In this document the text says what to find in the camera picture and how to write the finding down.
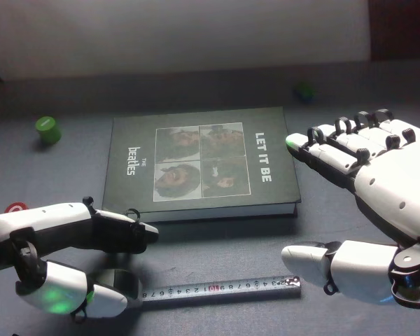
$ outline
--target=gray table surface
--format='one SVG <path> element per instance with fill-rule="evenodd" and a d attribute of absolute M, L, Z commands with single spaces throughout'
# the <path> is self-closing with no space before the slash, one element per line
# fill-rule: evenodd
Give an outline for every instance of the gray table surface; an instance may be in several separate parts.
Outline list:
<path fill-rule="evenodd" d="M 313 104 L 293 101 L 290 86 L 311 81 Z M 112 76 L 0 84 L 0 213 L 11 202 L 30 207 L 80 201 L 101 206 L 112 116 L 243 106 L 285 106 L 288 131 L 338 116 L 388 108 L 420 127 L 420 62 L 334 64 L 168 76 Z M 37 146 L 37 116 L 56 116 L 62 140 Z M 354 198 L 300 162 L 298 218 L 247 218 L 159 225 L 160 240 L 133 257 L 150 286 L 288 274 L 285 245 L 302 240 L 389 242 L 357 210 Z M 98 251 L 68 248 L 53 260 L 91 270 Z M 420 311 L 326 296 L 303 283 L 302 297 L 127 311 L 74 325 L 45 314 L 14 293 L 17 275 L 0 271 L 0 335 L 420 335 Z"/>

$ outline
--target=photo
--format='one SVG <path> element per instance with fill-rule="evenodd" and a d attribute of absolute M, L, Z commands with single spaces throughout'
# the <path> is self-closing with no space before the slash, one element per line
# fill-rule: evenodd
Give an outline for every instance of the photo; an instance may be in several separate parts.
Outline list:
<path fill-rule="evenodd" d="M 200 132 L 202 159 L 231 158 L 246 154 L 241 122 L 201 126 Z"/>
<path fill-rule="evenodd" d="M 202 196 L 250 195 L 245 157 L 202 161 Z"/>
<path fill-rule="evenodd" d="M 177 162 L 200 159 L 199 126 L 157 128 L 155 161 Z"/>
<path fill-rule="evenodd" d="M 154 202 L 202 198 L 200 161 L 155 165 Z"/>

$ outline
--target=black book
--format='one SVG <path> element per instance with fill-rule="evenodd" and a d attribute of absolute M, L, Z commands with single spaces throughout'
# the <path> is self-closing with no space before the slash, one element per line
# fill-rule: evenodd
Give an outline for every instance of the black book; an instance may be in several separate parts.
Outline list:
<path fill-rule="evenodd" d="M 282 108 L 115 118 L 103 209 L 143 222 L 295 214 Z"/>

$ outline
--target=measuring tape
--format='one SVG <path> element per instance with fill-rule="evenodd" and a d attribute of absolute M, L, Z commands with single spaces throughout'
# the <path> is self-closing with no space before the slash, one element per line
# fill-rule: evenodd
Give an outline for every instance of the measuring tape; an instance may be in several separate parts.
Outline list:
<path fill-rule="evenodd" d="M 167 286 L 160 288 L 144 288 L 142 292 L 145 302 L 166 302 L 214 296 L 242 296 L 272 294 L 300 294 L 300 278 L 298 276 L 270 276 L 242 280 L 217 282 L 189 283 L 186 285 Z"/>

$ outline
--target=robotic hand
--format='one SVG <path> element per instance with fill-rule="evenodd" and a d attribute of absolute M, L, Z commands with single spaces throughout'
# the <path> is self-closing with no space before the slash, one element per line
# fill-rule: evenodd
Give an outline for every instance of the robotic hand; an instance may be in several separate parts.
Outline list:
<path fill-rule="evenodd" d="M 107 253 L 143 253 L 158 240 L 155 227 L 83 203 L 64 203 L 0 215 L 0 269 L 14 266 L 15 291 L 30 305 L 85 319 L 112 317 L 141 304 L 141 284 L 128 272 L 111 270 L 101 279 L 45 256 L 66 247 Z"/>
<path fill-rule="evenodd" d="M 287 268 L 323 286 L 372 302 L 420 309 L 420 129 L 388 110 L 308 129 L 286 138 L 289 152 L 356 198 L 395 246 L 360 241 L 287 246 Z"/>

